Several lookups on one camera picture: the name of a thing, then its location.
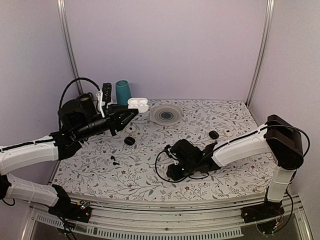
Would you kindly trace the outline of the white oval charging case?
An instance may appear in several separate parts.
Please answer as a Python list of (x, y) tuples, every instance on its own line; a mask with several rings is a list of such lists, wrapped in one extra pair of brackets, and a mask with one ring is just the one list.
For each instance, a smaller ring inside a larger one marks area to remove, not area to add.
[(128, 109), (137, 109), (139, 113), (149, 110), (148, 99), (145, 97), (131, 97), (127, 100)]

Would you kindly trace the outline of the black earbud charging case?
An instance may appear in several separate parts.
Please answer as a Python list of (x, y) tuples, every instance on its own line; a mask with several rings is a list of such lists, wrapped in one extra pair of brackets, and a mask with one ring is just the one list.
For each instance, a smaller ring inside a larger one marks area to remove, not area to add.
[(124, 139), (124, 143), (128, 146), (132, 146), (136, 143), (136, 140), (131, 137), (131, 136), (127, 136), (125, 139)]

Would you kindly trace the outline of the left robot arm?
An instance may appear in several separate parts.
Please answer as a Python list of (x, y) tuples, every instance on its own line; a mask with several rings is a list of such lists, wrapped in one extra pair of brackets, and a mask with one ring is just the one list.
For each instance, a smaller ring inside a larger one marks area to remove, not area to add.
[(88, 138), (110, 131), (112, 136), (123, 130), (139, 113), (136, 108), (110, 104), (97, 111), (93, 101), (72, 99), (59, 110), (59, 131), (0, 149), (0, 198), (20, 199), (55, 208), (63, 217), (74, 213), (74, 205), (59, 185), (42, 185), (23, 180), (12, 171), (42, 162), (73, 157)]

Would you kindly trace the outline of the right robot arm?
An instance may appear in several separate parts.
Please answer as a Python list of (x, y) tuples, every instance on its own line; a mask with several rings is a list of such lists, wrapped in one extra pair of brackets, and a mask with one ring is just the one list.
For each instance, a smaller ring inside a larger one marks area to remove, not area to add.
[(220, 169), (196, 173), (183, 181), (167, 177), (173, 160), (164, 152), (166, 145), (187, 140), (204, 149), (216, 131), (222, 144), (257, 128), (241, 101), (175, 101), (157, 103), (149, 115), (140, 114), (128, 127), (135, 139), (113, 151), (119, 166), (104, 184), (100, 195), (129, 203), (159, 204), (164, 208), (196, 206), (212, 201), (238, 200), (266, 191), (276, 167), (270, 151), (256, 155), (229, 154)]

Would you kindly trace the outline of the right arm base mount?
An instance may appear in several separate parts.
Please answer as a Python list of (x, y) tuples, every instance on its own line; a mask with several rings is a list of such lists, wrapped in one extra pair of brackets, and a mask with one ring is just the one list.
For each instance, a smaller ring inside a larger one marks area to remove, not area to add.
[(263, 203), (246, 206), (241, 209), (241, 217), (245, 223), (280, 217), (284, 213), (282, 201), (273, 202), (267, 198), (264, 199)]

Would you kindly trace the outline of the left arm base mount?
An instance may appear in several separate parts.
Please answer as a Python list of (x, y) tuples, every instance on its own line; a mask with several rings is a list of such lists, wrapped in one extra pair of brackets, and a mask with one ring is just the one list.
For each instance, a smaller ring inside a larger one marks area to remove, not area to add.
[(52, 187), (57, 192), (58, 200), (54, 206), (48, 207), (49, 214), (82, 223), (89, 222), (92, 213), (89, 201), (80, 200), (77, 203), (71, 203), (70, 197), (61, 186), (53, 184)]

